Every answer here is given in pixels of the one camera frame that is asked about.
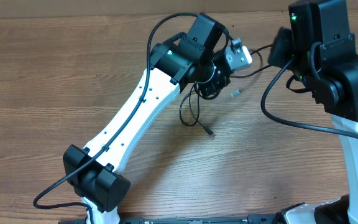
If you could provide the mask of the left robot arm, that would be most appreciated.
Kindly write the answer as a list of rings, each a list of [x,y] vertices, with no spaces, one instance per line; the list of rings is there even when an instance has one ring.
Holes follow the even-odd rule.
[[[119,223],[117,207],[131,185],[122,172],[150,125],[188,84],[207,99],[229,84],[230,46],[215,49],[221,36],[228,36],[225,26],[201,13],[188,32],[148,43],[146,68],[122,108],[85,146],[65,151],[67,182],[81,198],[87,223]]]

